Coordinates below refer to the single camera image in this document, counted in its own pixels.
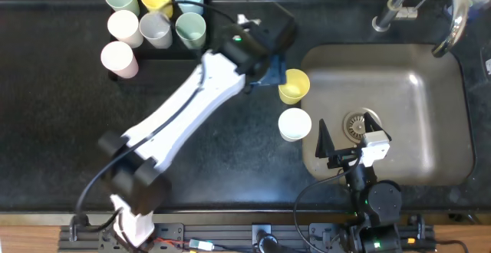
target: drain strainer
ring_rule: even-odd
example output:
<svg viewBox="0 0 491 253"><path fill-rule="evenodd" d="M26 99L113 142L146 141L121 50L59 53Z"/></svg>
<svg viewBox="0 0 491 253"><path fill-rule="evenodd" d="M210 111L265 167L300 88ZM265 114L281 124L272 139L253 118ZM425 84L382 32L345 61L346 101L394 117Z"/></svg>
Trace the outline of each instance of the drain strainer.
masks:
<svg viewBox="0 0 491 253"><path fill-rule="evenodd" d="M365 112L370 113L375 122L382 127L381 120L374 111L369 110L368 108L360 108L352 111L346 114L343 122L344 134L351 142L359 143L361 137L365 134L365 120L363 118Z"/></svg>

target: sink basin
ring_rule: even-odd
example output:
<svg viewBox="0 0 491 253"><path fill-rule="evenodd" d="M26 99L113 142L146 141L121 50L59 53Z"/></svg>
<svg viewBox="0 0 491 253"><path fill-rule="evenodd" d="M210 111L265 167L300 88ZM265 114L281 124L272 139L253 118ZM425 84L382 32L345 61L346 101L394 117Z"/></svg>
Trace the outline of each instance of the sink basin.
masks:
<svg viewBox="0 0 491 253"><path fill-rule="evenodd" d="M327 159L315 157L323 118L336 149L352 147L370 112L392 136L385 159L374 164L379 180L402 185L456 185L474 165L460 66L432 45L324 45L302 61L311 88L302 109L312 119L303 159L316 179L334 176Z"/></svg>

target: wooden surface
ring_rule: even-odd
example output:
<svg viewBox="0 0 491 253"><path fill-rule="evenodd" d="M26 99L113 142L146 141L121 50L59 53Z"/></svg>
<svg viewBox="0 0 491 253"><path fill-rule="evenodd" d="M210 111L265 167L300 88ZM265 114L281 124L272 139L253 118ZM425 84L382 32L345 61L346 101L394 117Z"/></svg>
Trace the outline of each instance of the wooden surface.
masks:
<svg viewBox="0 0 491 253"><path fill-rule="evenodd" d="M2 226L1 253L55 253L58 249L57 226ZM491 253L491 225L435 226L437 239L458 239L467 244L469 252ZM439 245L438 252L462 253L459 245Z"/></svg>

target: chrome faucet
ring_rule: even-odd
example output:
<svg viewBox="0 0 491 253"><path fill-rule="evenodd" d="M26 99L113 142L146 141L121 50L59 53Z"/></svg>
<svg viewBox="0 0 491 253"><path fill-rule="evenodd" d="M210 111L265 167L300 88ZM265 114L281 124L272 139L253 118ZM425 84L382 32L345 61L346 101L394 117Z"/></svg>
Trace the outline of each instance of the chrome faucet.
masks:
<svg viewBox="0 0 491 253"><path fill-rule="evenodd" d="M423 4L423 0L415 8L405 8L402 6L404 0L389 0L380 16L374 17L372 26L376 31L386 31L393 20L415 19L417 9ZM440 58L447 53L458 42L467 22L467 12L469 11L468 0L452 0L453 16L450 26L450 33L445 37L440 45L433 48L431 53L434 57Z"/></svg>

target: black countertop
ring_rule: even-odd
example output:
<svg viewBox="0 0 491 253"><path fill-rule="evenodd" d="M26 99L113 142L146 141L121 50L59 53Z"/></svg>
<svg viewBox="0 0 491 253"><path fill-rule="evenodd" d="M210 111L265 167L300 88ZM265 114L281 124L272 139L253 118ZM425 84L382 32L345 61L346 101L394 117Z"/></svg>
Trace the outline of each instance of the black countertop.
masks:
<svg viewBox="0 0 491 253"><path fill-rule="evenodd" d="M208 0L248 18L267 18L270 1ZM298 22L286 55L289 68L299 68L321 44L436 44L449 29L442 10L450 0L429 0L416 21L394 22L383 34L373 30L371 19L387 0L276 1ZM100 62L110 41L110 13L104 0L0 0L0 212L72 211L81 190L108 162L96 146L101 134L122 133L141 121L194 68L196 62L173 46L157 58L140 59L135 79L110 80ZM211 38L225 23L215 15L206 20ZM490 21L486 12L470 22L453 49L462 65L475 169L459 186L403 186L406 211L491 209L491 84L483 66L491 58ZM166 171L173 193L158 212L291 209L315 180L302 162L302 143L279 135L278 116L289 107L276 87L223 104ZM113 209L101 184L87 209ZM302 209L347 212L351 205L342 186L330 185L306 195Z"/></svg>

